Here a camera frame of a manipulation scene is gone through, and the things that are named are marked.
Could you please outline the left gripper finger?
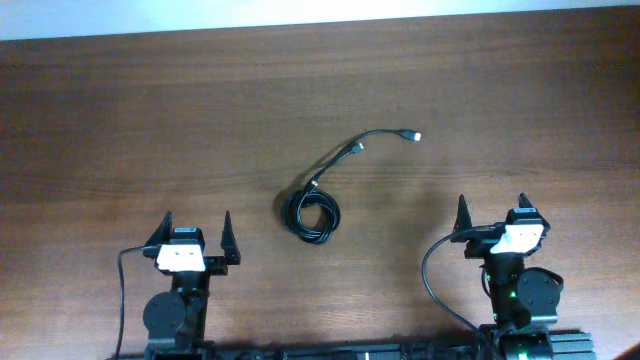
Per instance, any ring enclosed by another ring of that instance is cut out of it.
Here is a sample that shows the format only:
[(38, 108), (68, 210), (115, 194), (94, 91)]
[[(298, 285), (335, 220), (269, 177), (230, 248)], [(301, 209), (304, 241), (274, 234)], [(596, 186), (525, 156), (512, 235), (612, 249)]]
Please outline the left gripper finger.
[(173, 221), (173, 213), (168, 211), (160, 225), (156, 228), (156, 230), (152, 233), (149, 239), (144, 244), (145, 247), (157, 247), (162, 244), (165, 244), (169, 241), (170, 234), (172, 231), (172, 221)]
[(241, 254), (233, 232), (231, 214), (229, 211), (225, 213), (220, 246), (224, 252), (224, 257), (227, 264), (241, 263)]

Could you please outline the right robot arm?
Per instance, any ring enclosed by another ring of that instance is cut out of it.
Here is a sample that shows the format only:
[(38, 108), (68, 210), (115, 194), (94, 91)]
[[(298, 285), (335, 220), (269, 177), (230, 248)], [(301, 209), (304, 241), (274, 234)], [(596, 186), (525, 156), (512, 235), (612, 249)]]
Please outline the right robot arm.
[(550, 229), (525, 194), (504, 221), (485, 226), (473, 225), (465, 198), (458, 200), (453, 241), (466, 245), (467, 259), (483, 261), (495, 321), (483, 334), (505, 359), (554, 357), (548, 327), (558, 321), (564, 280), (550, 270), (525, 266)]

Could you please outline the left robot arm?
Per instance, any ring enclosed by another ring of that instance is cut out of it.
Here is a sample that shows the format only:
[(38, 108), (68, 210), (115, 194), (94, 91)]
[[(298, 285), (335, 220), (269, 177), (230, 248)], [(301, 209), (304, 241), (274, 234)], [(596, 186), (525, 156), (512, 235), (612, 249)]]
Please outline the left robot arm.
[(198, 227), (175, 227), (168, 212), (144, 245), (143, 255), (171, 278), (168, 291), (154, 295), (143, 311), (148, 331), (146, 359), (213, 359), (215, 345), (205, 339), (210, 279), (226, 276), (241, 263), (241, 254), (225, 214), (221, 255), (204, 254), (205, 239)]

